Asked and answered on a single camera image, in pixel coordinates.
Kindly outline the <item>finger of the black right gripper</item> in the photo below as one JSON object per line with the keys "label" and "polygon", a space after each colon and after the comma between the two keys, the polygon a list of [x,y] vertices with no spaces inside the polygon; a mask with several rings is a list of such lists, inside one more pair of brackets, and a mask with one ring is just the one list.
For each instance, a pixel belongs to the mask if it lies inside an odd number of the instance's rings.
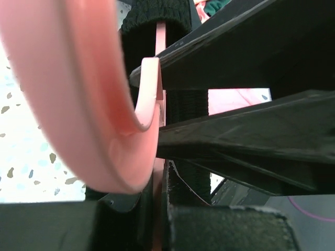
{"label": "finger of the black right gripper", "polygon": [[157,156],[273,196],[334,194],[334,92],[306,91],[163,127]]}
{"label": "finger of the black right gripper", "polygon": [[334,87],[334,1],[232,1],[159,54],[163,88]]}

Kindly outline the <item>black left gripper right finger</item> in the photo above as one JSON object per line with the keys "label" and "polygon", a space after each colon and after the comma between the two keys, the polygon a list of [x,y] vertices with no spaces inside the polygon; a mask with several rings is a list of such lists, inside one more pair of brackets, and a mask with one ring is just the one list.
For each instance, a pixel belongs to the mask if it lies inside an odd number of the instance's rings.
{"label": "black left gripper right finger", "polygon": [[211,206],[166,161],[163,250],[298,250],[287,217],[267,207]]}

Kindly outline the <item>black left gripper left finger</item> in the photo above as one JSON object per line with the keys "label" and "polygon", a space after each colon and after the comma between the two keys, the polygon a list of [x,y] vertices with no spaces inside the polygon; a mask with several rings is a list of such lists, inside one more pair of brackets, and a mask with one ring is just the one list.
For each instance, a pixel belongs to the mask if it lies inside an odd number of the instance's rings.
{"label": "black left gripper left finger", "polygon": [[1,250],[151,250],[152,183],[98,201],[1,204]]}

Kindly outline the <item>black shorts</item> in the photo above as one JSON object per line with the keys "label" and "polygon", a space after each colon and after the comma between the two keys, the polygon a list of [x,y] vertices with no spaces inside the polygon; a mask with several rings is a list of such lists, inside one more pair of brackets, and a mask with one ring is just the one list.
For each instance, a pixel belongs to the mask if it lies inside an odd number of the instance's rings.
{"label": "black shorts", "polygon": [[[139,67],[143,58],[155,55],[157,23],[166,24],[166,46],[192,31],[189,1],[132,1],[120,33],[127,75]],[[174,124],[208,115],[205,90],[168,90],[166,124]],[[181,178],[203,200],[211,202],[210,172],[189,162],[175,160]]]}

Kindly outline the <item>pink hanger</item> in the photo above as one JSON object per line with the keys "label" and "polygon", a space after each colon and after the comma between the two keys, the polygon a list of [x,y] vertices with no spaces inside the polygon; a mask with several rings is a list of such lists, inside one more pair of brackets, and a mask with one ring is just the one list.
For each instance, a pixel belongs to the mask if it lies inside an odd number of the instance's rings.
{"label": "pink hanger", "polygon": [[142,60],[134,105],[117,28],[114,1],[1,1],[10,63],[58,157],[95,190],[136,195],[157,152],[160,62]]}

